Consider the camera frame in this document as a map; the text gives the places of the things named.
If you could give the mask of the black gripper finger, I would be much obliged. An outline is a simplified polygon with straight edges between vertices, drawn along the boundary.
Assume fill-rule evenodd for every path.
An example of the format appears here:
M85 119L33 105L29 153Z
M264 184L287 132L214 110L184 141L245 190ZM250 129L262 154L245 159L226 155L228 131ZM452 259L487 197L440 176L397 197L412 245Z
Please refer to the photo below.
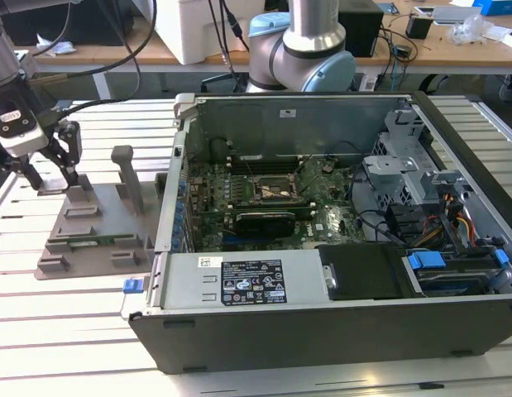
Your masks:
M67 187L77 185L79 176L75 167L81 158L80 125L76 121L59 121L45 132L48 144L40 153L59 168Z
M30 163L29 155L20 157L5 155L2 165L5 170L24 177L34 190L38 190L42 186L42 178Z

